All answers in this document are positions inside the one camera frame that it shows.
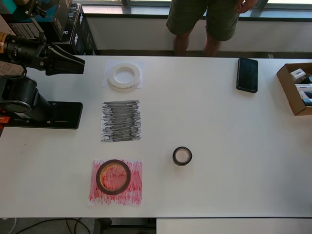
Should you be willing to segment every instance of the window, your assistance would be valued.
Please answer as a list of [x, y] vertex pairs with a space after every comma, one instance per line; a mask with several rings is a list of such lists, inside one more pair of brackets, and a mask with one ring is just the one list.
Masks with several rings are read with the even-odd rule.
[[275, 3], [275, 4], [312, 4], [312, 0], [269, 0], [268, 3]]
[[312, 0], [258, 0], [259, 8], [312, 9]]
[[[85, 4], [123, 6], [170, 6], [171, 0], [74, 0]], [[255, 8], [312, 9], [312, 0], [258, 0]]]

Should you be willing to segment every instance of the white wall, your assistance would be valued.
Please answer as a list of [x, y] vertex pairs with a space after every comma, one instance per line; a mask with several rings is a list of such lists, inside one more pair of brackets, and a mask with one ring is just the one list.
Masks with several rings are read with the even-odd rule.
[[[99, 50], [172, 50], [173, 35], [165, 19], [88, 18]], [[201, 50], [205, 20], [190, 37], [189, 50]], [[222, 51], [312, 52], [312, 22], [239, 21]]]

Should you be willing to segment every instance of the phone screen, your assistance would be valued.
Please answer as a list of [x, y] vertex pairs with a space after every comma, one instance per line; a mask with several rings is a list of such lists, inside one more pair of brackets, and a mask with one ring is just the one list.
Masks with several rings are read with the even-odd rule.
[[258, 61], [239, 58], [236, 88], [251, 93], [258, 91]]

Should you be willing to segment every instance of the person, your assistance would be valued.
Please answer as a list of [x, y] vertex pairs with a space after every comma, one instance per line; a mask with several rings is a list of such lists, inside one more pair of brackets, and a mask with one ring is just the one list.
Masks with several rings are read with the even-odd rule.
[[172, 0], [167, 27], [174, 34], [175, 56], [184, 56], [189, 35], [197, 21], [206, 16], [204, 55], [216, 56], [221, 42], [235, 33], [238, 16], [257, 4], [257, 0]]

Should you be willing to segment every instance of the white tape roll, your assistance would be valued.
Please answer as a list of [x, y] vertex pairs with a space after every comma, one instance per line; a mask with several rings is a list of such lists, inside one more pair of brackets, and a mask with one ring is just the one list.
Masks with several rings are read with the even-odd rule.
[[[120, 83], [116, 80], [116, 73], [120, 71], [131, 71], [134, 74], [134, 78], [128, 83]], [[108, 80], [112, 86], [117, 89], [131, 89], [137, 86], [140, 82], [141, 73], [137, 66], [131, 63], [121, 63], [113, 67], [109, 73]]]

